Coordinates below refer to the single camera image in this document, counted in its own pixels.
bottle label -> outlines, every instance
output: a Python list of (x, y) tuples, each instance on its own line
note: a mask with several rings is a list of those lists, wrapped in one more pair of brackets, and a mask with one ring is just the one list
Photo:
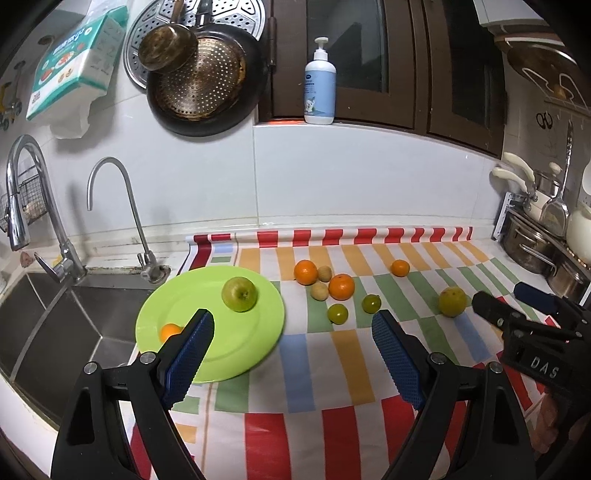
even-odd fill
[(336, 73), (311, 70), (304, 73), (304, 115), (335, 116)]

faucet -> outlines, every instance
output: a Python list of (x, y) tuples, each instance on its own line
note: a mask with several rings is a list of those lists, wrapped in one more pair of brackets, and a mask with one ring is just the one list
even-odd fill
[(135, 205), (134, 191), (131, 188), (131, 181), (129, 180), (129, 174), (125, 169), (125, 166), (115, 157), (105, 157), (100, 160), (90, 172), (88, 177), (88, 186), (86, 188), (86, 207), (88, 211), (92, 211), (92, 192), (95, 184), (96, 173), (106, 163), (112, 163), (119, 169), (125, 180), (125, 188), (127, 188), (127, 196), (129, 197), (129, 204), (131, 205), (131, 213), (134, 216), (135, 226), (138, 228), (139, 239), (144, 247), (144, 253), (138, 254), (139, 264), (142, 267), (142, 277), (148, 280), (150, 283), (158, 283), (166, 275), (165, 271), (158, 266), (154, 253), (148, 248), (148, 242), (144, 235), (144, 229), (141, 222), (139, 221), (138, 208)]
[(31, 155), (39, 174), (43, 199), (47, 206), (47, 213), (49, 213), (51, 224), (56, 232), (61, 253), (61, 261), (55, 267), (48, 264), (37, 255), (37, 253), (35, 253), (35, 258), (43, 267), (43, 270), (45, 270), (56, 282), (62, 282), (67, 276), (72, 277), (74, 281), (79, 281), (86, 275), (86, 269), (84, 268), (84, 265), (82, 265), (78, 253), (76, 252), (76, 249), (74, 249), (74, 245), (72, 245), (72, 242), (66, 235), (60, 214), (57, 211), (53, 191), (51, 190), (45, 158), (43, 158), (43, 153), (41, 152), (39, 144), (30, 135), (21, 135), (18, 137), (12, 144), (10, 152), (8, 153), (8, 161), (6, 165), (6, 191), (8, 195), (6, 217), (8, 221), (10, 247), (13, 251), (17, 251), (26, 247), (31, 241), (27, 221), (24, 218), (24, 212), (21, 207), (18, 186), (18, 159), (23, 148)]

wire basket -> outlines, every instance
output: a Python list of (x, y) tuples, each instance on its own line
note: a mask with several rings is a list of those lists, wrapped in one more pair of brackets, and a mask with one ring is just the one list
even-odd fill
[[(19, 187), (22, 211), (25, 213), (27, 224), (31, 225), (47, 213), (47, 205), (43, 198), (41, 189), (41, 180), (39, 175), (34, 175), (24, 180)], [(6, 216), (8, 206), (8, 195), (5, 193), (0, 198), (0, 229), (2, 232), (8, 231), (8, 220)]]

metal spatula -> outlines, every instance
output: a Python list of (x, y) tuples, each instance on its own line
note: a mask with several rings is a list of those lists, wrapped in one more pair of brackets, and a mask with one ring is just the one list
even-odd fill
[(566, 134), (566, 165), (564, 166), (564, 179), (555, 198), (550, 199), (542, 207), (540, 223), (551, 234), (557, 237), (566, 235), (566, 226), (569, 220), (569, 208), (563, 200), (564, 187), (566, 185), (566, 176), (569, 173), (570, 157), (573, 153), (573, 123), (569, 120), (569, 128)]

striped tablecloth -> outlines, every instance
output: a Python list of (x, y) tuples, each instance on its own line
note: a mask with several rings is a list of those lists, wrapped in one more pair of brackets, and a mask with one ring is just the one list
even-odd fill
[[(552, 323), (510, 295), (521, 271), (492, 241), (472, 241), (472, 228), (359, 228), (195, 235), (181, 273), (207, 265), (238, 265), (261, 273), (281, 293), (285, 329), (277, 347), (255, 368), (230, 380), (192, 385), (171, 413), (189, 452), (208, 480), (376, 480), (402, 445), (416, 415), (403, 402), (371, 336), (361, 308), (379, 294), (407, 333), (455, 363), (484, 366), (502, 350), (499, 332), (471, 307), (455, 319), (439, 314), (439, 292), (458, 285), (472, 298), (485, 290)], [(344, 302), (349, 319), (333, 325), (334, 303), (313, 300), (293, 278), (309, 258), (355, 280)], [(388, 271), (394, 259), (408, 277)], [(524, 414), (543, 389), (508, 371)], [(449, 465), (466, 406), (456, 404), (433, 477)], [(132, 451), (143, 478), (156, 478), (137, 428)]]

